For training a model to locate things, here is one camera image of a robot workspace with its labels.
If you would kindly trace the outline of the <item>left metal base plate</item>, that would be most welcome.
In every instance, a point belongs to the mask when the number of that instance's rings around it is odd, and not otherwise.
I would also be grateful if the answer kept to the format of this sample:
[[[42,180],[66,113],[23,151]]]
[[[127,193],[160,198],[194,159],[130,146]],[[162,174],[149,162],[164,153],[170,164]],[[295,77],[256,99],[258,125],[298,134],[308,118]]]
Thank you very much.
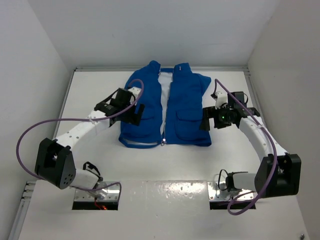
[[[102,188],[95,191],[75,190],[75,202],[90,202],[93,203],[96,199],[98,202],[117,202],[120,199],[122,185],[120,182],[101,181],[97,184],[97,188]]]

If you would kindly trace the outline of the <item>metal base plate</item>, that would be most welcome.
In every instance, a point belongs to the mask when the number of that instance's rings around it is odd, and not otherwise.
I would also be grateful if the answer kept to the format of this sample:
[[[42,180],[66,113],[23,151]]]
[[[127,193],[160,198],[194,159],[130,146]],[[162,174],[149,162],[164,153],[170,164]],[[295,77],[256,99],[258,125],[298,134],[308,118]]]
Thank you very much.
[[[220,182],[220,188],[218,187],[218,181],[208,181],[207,191],[210,202],[229,202],[238,197],[237,201],[249,201],[254,198],[254,193],[247,189],[240,190],[223,190],[226,187],[225,181]]]
[[[90,202],[93,203],[96,199],[98,202],[117,202],[120,199],[122,185],[120,182],[101,181],[97,184],[97,188],[102,188],[95,191],[75,190],[75,202]]]

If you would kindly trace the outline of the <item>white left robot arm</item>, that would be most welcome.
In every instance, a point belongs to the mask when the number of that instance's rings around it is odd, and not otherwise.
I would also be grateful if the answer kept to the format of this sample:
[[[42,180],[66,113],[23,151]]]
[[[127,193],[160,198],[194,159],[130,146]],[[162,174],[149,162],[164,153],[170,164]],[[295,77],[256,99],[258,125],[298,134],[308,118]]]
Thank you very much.
[[[45,138],[39,144],[35,174],[63,190],[75,187],[93,191],[103,180],[98,170],[87,162],[83,168],[76,168],[75,153],[100,132],[122,121],[138,126],[142,119],[144,104],[137,104],[142,88],[118,88],[106,99],[96,104],[90,114],[79,124],[57,136]]]

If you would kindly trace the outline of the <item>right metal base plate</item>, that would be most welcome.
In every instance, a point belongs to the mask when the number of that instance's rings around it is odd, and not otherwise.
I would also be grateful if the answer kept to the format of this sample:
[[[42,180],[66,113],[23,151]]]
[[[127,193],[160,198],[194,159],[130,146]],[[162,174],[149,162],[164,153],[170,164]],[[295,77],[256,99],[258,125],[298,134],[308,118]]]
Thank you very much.
[[[220,182],[220,188],[218,187],[218,181],[208,181],[207,191],[210,202],[229,202],[238,197],[237,201],[249,201],[254,198],[254,193],[247,189],[240,190],[223,190],[226,187],[225,181]]]

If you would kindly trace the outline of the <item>blue zip-up vest jacket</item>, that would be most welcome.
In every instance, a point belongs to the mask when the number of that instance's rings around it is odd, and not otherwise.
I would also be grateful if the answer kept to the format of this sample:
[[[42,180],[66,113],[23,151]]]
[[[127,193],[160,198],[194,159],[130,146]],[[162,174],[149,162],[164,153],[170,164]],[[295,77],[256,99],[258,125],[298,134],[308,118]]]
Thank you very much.
[[[210,133],[200,125],[203,96],[210,84],[210,77],[192,72],[188,63],[163,68],[152,60],[134,71],[125,84],[144,86],[138,103],[145,108],[139,125],[121,122],[118,140],[136,149],[166,144],[209,147]]]

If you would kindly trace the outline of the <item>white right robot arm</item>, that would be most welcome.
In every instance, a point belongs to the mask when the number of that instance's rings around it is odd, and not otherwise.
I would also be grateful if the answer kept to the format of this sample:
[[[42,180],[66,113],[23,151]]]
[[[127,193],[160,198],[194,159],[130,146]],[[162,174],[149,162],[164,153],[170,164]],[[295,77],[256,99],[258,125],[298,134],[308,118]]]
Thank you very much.
[[[250,190],[262,198],[294,196],[299,192],[302,161],[290,154],[267,130],[260,113],[248,107],[248,96],[242,91],[231,94],[214,92],[215,105],[203,108],[201,130],[210,130],[210,119],[215,129],[235,125],[249,140],[257,153],[260,165],[256,173],[229,172],[224,190]]]

